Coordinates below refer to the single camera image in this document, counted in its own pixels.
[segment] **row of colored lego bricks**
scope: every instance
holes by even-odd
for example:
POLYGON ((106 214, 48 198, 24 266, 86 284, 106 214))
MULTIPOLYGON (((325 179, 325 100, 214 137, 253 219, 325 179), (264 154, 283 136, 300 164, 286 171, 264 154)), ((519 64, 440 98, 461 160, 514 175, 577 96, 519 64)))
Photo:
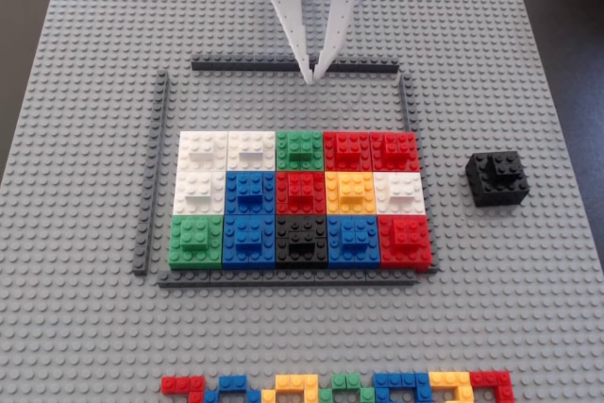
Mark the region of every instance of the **row of colored lego bricks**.
POLYGON ((419 172, 410 132, 181 131, 178 171, 419 172))
POLYGON ((424 215, 416 172, 177 172, 174 215, 424 215))
POLYGON ((279 394, 302 394, 304 403, 333 403, 334 393, 357 392, 361 403, 392 403, 391 391, 413 391, 416 403, 432 403, 433 391, 450 390, 455 401, 473 403, 474 389, 492 389, 495 403, 514 403, 509 372, 375 373, 373 387, 361 385, 361 375, 335 374, 331 387, 319 388, 318 375, 277 375, 275 389, 252 390, 247 376, 222 376, 218 389, 207 390, 205 377, 163 377, 164 395, 187 395, 189 403, 219 403, 220 395, 245 394, 247 403, 275 403, 279 394))
POLYGON ((407 268, 432 264, 426 216, 173 216, 181 269, 407 268))

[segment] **lego baseplate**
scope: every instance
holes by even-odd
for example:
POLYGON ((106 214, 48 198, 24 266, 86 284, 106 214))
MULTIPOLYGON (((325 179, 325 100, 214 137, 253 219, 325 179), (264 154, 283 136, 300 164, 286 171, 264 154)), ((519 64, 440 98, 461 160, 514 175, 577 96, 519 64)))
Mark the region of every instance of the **lego baseplate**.
MULTIPOLYGON (((328 0, 303 0, 309 52, 328 0)), ((287 55, 269 0, 51 0, 0 190, 0 401, 167 402, 162 376, 510 370, 604 401, 604 285, 522 0, 360 0, 346 56, 398 58, 441 272, 405 287, 163 290, 178 132, 398 130, 392 75, 192 72, 287 55), (170 75, 149 275, 131 273, 156 73, 170 75), (476 208, 517 150, 531 191, 476 208)), ((493 401, 493 395, 484 397, 493 401)))

